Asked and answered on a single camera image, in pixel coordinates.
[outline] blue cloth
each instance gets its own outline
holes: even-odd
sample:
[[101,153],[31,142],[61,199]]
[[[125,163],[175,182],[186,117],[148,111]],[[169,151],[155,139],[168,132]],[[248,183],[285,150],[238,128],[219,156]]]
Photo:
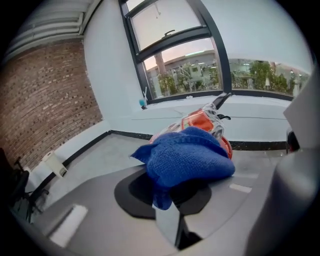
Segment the blue cloth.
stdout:
[[190,179],[223,179],[235,172],[217,139],[194,126],[160,135],[131,156],[145,163],[148,176],[164,189]]

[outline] small blue object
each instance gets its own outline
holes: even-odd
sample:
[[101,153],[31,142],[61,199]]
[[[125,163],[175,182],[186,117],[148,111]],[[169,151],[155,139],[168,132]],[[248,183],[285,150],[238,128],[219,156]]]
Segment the small blue object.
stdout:
[[144,99],[139,99],[139,104],[141,107],[145,105],[145,100]]
[[191,179],[223,179],[235,172],[217,139],[194,126],[165,133],[131,156],[146,164],[148,176],[164,192]]

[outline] ceiling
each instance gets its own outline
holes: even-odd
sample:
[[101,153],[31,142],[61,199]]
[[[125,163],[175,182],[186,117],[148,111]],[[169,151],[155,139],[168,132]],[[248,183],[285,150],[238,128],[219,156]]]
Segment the ceiling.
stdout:
[[31,47],[80,37],[101,0],[45,0],[22,24],[5,61]]

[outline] floor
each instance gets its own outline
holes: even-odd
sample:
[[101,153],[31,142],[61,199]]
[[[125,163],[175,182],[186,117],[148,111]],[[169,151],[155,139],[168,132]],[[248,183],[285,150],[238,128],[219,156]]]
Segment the floor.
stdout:
[[[147,140],[111,134],[92,146],[68,167],[64,178],[51,182],[46,200],[39,205],[43,210],[75,189],[83,182],[105,174],[142,164],[130,157],[138,147],[147,144]],[[237,177],[255,179],[256,170],[275,167],[285,154],[284,150],[274,151],[233,151],[232,160]]]

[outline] black window frame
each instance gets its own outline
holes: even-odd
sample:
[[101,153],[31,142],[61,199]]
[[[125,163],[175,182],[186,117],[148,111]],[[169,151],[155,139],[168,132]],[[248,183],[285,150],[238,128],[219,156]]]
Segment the black window frame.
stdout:
[[[294,99],[293,96],[279,92],[232,88],[231,70],[225,44],[213,17],[211,16],[211,14],[209,13],[209,11],[207,10],[207,8],[201,0],[186,0],[186,2],[190,5],[191,9],[195,13],[196,17],[198,18],[201,26],[185,29],[174,34],[167,35],[164,38],[154,42],[153,44],[149,45],[148,47],[142,50],[139,50],[138,48],[134,28],[131,23],[131,18],[139,12],[141,12],[142,10],[144,10],[145,8],[147,8],[148,6],[161,0],[144,0],[136,7],[134,7],[131,11],[128,10],[128,7],[126,5],[127,1],[128,0],[119,0],[121,16],[123,20],[125,33],[128,38],[129,47],[134,67],[137,73],[138,81],[141,87],[141,91],[144,92],[147,87],[146,97],[148,105],[165,101],[182,100],[185,99],[186,96],[217,96],[223,92],[232,93],[233,95],[239,96],[268,97],[286,101],[292,101]],[[222,89],[187,92],[184,94],[152,99],[144,61],[147,58],[150,58],[155,54],[160,53],[171,47],[204,38],[211,38],[217,62],[219,83]]]

